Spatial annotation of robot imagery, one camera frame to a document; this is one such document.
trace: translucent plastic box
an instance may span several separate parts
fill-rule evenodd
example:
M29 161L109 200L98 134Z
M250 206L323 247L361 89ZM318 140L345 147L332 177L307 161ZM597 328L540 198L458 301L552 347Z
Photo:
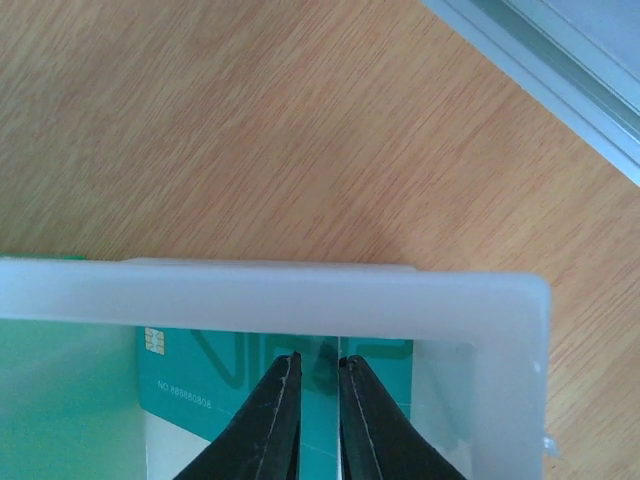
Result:
M2 479L170 479L207 445L139 407L136 326L411 339L416 429L470 480L542 478L534 275L5 258L0 319Z

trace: card chip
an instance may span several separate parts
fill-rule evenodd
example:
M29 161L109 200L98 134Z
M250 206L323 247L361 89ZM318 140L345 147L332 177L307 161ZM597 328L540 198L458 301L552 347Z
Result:
M150 352L164 355L164 332L155 328L145 327L144 346Z

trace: wooden table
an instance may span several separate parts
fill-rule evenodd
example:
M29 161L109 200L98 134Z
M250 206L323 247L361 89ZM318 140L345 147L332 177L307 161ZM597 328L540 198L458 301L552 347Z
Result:
M640 191L409 0L0 0L0 251L527 270L548 478L640 475Z

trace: white plastic container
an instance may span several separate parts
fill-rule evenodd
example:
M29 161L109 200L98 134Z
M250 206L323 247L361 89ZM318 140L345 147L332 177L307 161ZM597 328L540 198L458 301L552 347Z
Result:
M274 262L0 259L0 318L414 339L411 421L418 431L469 480L542 478L550 291L534 275ZM103 350L109 351L109 342L114 348L132 342L128 330L118 332L102 336ZM46 377L61 355L98 361L95 345L86 346L59 345L30 368ZM0 363L0 392L24 375ZM29 388L37 393L37 386ZM28 405L6 388L2 395L0 424L3 415ZM464 442L452 427L459 418L447 418L438 408L456 402L450 411L469 425ZM429 409L421 408L427 404ZM176 441L162 435L175 427L162 422L146 419L144 463L158 479L176 473L165 452L180 457ZM131 427L144 428L142 420ZM203 444L184 433L177 443L188 460L191 449ZM170 437L177 440L176 434Z

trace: teal card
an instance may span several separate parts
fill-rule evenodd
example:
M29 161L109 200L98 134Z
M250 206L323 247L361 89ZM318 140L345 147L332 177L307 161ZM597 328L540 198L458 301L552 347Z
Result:
M338 360L370 363L409 415L412 341L186 329L138 329L142 408L209 441L228 425L273 360L302 355L300 478L335 478Z

